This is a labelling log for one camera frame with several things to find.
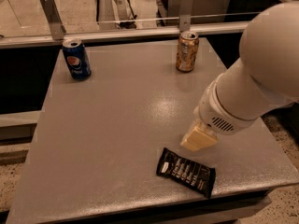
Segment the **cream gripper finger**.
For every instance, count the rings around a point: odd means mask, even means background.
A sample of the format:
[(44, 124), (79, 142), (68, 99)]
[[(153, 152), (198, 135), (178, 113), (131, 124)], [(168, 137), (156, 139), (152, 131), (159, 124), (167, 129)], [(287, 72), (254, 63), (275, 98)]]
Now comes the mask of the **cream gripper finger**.
[(190, 151), (197, 151), (211, 147), (217, 142), (217, 134), (200, 119), (196, 119), (183, 136), (180, 145)]

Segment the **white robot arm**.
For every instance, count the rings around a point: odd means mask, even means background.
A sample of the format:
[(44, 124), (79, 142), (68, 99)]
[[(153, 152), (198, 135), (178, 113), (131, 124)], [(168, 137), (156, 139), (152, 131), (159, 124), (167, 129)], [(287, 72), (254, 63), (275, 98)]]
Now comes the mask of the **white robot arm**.
[(194, 109), (181, 145), (197, 151), (238, 133), (261, 115), (299, 101), (299, 2), (270, 7), (244, 30), (239, 58), (215, 78)]

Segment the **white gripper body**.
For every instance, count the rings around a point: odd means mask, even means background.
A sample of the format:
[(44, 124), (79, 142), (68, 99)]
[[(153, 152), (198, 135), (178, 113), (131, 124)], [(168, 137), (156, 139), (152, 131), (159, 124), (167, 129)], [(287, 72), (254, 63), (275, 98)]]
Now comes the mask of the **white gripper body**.
[(251, 126), (261, 111), (262, 94), (252, 80), (215, 79), (204, 91), (194, 113), (205, 132), (231, 135)]

